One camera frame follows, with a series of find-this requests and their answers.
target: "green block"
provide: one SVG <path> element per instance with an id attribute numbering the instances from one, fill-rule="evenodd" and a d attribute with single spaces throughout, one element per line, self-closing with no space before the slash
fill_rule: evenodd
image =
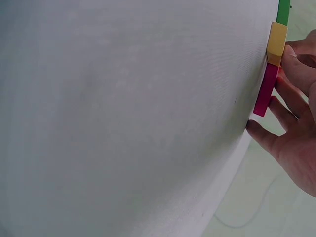
<path id="1" fill-rule="evenodd" d="M 290 8 L 291 8 L 291 0 L 280 0 L 278 4 L 278 13 L 277 13 L 276 22 L 287 26 L 288 18 L 290 15 Z"/>

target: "wire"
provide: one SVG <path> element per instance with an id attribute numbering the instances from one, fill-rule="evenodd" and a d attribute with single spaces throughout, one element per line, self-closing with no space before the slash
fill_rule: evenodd
<path id="1" fill-rule="evenodd" d="M 240 229 L 240 228 L 243 228 L 247 225 L 249 225 L 251 222 L 253 222 L 254 219 L 256 219 L 256 217 L 258 216 L 259 212 L 261 211 L 262 209 L 262 206 L 263 206 L 263 203 L 266 199 L 266 196 L 269 192 L 269 189 L 270 187 L 272 186 L 272 184 L 274 184 L 276 182 L 276 180 L 280 177 L 281 175 L 278 175 L 276 178 L 274 178 L 274 180 L 272 180 L 272 182 L 269 184 L 269 186 L 267 187 L 267 189 L 265 190 L 265 193 L 263 194 L 262 196 L 262 199 L 261 199 L 261 202 L 260 202 L 260 205 L 258 207 L 258 209 L 256 210 L 256 212 L 251 216 L 251 218 L 243 225 L 240 225 L 240 226 L 232 226 L 232 225 L 229 225 L 227 223 L 225 223 L 223 220 L 221 220 L 216 214 L 214 215 L 215 219 L 218 220 L 222 225 L 226 226 L 226 227 L 229 227 L 229 228 L 232 228 L 232 229 Z"/>

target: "yellow plastic piece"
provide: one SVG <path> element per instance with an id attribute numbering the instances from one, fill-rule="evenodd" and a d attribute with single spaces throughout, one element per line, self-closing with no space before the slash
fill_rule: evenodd
<path id="1" fill-rule="evenodd" d="M 285 42 L 287 37 L 287 26 L 273 22 L 267 46 L 268 63 L 280 66 Z"/>

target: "magenta block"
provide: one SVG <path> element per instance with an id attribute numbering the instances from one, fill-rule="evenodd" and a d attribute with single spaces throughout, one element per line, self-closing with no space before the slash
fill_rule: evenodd
<path id="1" fill-rule="evenodd" d="M 276 83 L 278 71 L 279 67 L 269 63 L 267 64 L 258 99 L 253 110 L 254 114 L 262 117 L 266 114 L 271 94 Z"/>

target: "plastic building block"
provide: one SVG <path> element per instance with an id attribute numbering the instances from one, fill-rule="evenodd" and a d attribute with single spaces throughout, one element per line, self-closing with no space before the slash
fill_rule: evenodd
<path id="1" fill-rule="evenodd" d="M 273 22 L 267 46 L 268 63 L 280 66 L 287 37 L 287 26 Z"/>
<path id="2" fill-rule="evenodd" d="M 276 83 L 278 71 L 279 67 L 268 63 L 255 108 L 253 110 L 254 114 L 262 117 L 266 114 L 272 91 Z"/>
<path id="3" fill-rule="evenodd" d="M 280 0 L 276 22 L 287 26 L 290 15 L 291 0 Z"/>

